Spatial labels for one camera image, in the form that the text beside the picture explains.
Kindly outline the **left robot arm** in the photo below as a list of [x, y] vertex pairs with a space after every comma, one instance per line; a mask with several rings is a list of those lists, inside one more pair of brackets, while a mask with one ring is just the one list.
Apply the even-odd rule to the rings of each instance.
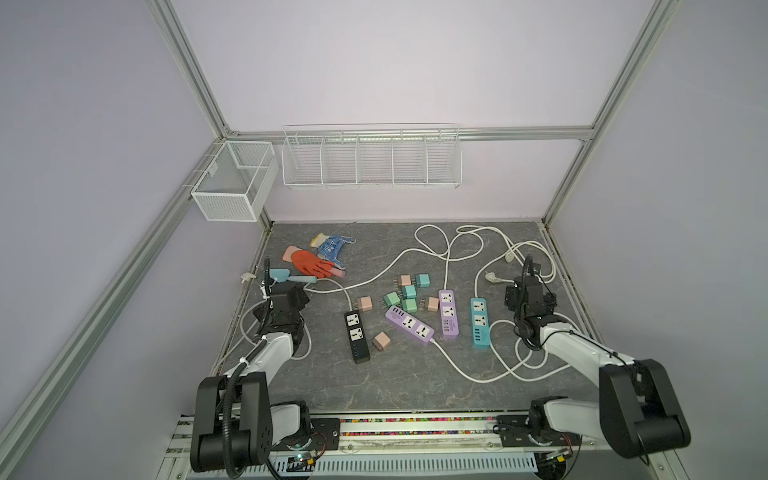
[[311, 436], [308, 407], [302, 400], [273, 404], [269, 384], [291, 360], [304, 336], [301, 311], [309, 302], [302, 284], [266, 284], [264, 298], [249, 311], [256, 319], [238, 322], [241, 340], [250, 344], [229, 370], [201, 381], [196, 394], [190, 465], [196, 473], [222, 470], [240, 478], [251, 466], [264, 465], [281, 475], [269, 459], [281, 441]]

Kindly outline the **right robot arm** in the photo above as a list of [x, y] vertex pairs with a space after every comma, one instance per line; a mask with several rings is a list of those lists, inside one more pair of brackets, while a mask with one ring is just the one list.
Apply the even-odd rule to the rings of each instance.
[[504, 303], [528, 347], [560, 358], [598, 389], [595, 402], [563, 396], [532, 401], [527, 424], [533, 439], [572, 433], [605, 441], [623, 458], [690, 445], [690, 428], [661, 363], [621, 354], [578, 332], [556, 313], [556, 295], [538, 279], [516, 278]]

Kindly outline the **purple power strip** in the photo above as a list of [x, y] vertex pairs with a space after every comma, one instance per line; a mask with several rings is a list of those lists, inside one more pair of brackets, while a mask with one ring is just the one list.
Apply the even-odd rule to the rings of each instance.
[[391, 306], [385, 312], [385, 318], [421, 343], [430, 343], [434, 336], [434, 329], [432, 327], [396, 305]]
[[442, 336], [444, 339], [456, 339], [459, 336], [459, 323], [455, 294], [452, 290], [440, 290], [438, 300]]

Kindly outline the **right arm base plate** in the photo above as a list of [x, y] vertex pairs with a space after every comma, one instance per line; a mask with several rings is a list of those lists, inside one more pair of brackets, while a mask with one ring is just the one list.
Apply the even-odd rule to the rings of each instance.
[[506, 414], [496, 417], [492, 432], [501, 439], [503, 447], [579, 447], [581, 437], [574, 433], [541, 430], [529, 425], [526, 414]]

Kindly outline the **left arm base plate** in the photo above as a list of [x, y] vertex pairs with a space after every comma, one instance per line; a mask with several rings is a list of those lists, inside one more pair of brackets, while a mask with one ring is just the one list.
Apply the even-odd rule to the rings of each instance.
[[273, 452], [335, 451], [341, 439], [341, 419], [338, 417], [312, 417], [306, 428], [281, 440], [272, 447]]

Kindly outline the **purple power strip front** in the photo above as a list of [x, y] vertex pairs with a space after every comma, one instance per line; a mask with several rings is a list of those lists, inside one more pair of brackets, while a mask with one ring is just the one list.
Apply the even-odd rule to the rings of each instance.
[[385, 318], [421, 343], [430, 343], [434, 336], [434, 329], [432, 327], [396, 305], [391, 306], [385, 312]]

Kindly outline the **teal power strip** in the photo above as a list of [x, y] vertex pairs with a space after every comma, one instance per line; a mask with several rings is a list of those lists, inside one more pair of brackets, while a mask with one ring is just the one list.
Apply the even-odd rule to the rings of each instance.
[[490, 328], [487, 302], [483, 298], [473, 297], [470, 303], [472, 340], [476, 347], [490, 346]]

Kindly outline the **black power strip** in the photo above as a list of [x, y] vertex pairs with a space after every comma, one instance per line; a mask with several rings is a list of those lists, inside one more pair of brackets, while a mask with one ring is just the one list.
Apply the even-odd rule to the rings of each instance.
[[370, 360], [370, 351], [363, 329], [360, 312], [351, 310], [344, 314], [345, 326], [350, 342], [350, 349], [353, 361], [356, 364], [365, 363]]

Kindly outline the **green USB charger plug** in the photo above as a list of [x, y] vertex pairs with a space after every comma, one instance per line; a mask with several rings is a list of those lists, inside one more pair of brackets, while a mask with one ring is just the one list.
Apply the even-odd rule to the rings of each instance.
[[384, 300], [384, 302], [385, 302], [387, 307], [399, 305], [401, 303], [401, 298], [400, 298], [400, 296], [399, 296], [399, 294], [397, 292], [387, 293], [383, 297], [383, 300]]

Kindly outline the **green charger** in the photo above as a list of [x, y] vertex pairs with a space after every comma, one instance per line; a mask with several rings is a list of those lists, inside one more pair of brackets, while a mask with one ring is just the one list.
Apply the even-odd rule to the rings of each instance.
[[413, 299], [403, 299], [402, 300], [402, 308], [408, 312], [408, 313], [415, 313], [418, 311], [418, 303], [415, 298]]

